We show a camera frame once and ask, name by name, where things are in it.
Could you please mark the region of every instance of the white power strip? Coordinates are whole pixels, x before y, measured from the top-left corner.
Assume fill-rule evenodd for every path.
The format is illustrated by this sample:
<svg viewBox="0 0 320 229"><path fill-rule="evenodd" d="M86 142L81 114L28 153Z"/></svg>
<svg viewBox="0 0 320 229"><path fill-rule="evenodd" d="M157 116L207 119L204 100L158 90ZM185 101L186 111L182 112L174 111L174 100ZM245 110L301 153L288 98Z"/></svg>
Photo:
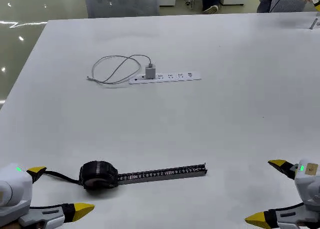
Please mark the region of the white power strip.
<svg viewBox="0 0 320 229"><path fill-rule="evenodd" d="M201 80L199 72L173 72L173 73L157 73L155 79L146 79L144 74L136 75L129 80L129 84L146 84L146 83L168 83Z"/></svg>

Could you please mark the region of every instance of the floor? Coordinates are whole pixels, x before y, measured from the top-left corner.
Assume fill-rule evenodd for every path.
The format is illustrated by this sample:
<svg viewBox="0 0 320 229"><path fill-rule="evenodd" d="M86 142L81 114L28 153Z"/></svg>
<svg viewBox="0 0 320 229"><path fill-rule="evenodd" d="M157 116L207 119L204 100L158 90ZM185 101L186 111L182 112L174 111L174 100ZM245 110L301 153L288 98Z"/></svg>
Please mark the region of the floor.
<svg viewBox="0 0 320 229"><path fill-rule="evenodd" d="M244 6L223 6L218 13L255 13L258 3L248 0ZM176 0L176 6L161 7L160 14L201 14L201 7L201 0L196 0L192 8L184 0ZM85 0L0 0L0 108L47 21L87 17Z"/></svg>

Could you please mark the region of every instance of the white table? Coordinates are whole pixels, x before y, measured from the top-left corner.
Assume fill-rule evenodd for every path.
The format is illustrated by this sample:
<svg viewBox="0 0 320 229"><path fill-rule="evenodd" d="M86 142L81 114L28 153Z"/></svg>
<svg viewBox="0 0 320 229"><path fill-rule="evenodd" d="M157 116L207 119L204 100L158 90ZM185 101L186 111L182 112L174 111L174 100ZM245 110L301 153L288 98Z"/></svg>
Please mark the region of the white table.
<svg viewBox="0 0 320 229"><path fill-rule="evenodd" d="M77 178L91 160L119 173L206 162L205 177L98 196L43 176L32 204L96 205L70 229L252 229L246 216L301 201L267 161L320 161L320 29L307 29L314 16L50 21L0 111L0 165ZM85 80L98 58L136 53L158 72L199 71L203 80L119 89Z"/></svg>

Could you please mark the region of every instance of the trash bag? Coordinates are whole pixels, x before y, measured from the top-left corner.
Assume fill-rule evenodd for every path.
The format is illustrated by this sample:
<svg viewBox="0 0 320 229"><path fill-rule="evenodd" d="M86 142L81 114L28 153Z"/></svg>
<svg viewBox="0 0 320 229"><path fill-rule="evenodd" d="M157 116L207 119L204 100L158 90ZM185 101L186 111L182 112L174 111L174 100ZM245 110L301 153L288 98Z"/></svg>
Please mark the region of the trash bag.
<svg viewBox="0 0 320 229"><path fill-rule="evenodd" d="M146 17L159 15L159 0L85 0L88 18Z"/></svg>

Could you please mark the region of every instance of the shoe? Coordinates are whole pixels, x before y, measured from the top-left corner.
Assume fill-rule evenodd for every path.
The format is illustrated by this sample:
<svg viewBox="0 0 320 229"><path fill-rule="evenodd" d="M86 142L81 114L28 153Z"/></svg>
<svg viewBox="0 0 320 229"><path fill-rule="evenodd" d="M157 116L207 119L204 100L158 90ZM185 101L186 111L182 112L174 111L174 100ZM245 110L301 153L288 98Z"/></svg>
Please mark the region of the shoe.
<svg viewBox="0 0 320 229"><path fill-rule="evenodd" d="M219 11L219 7L217 5L212 5L208 9L204 10L204 14L215 14Z"/></svg>

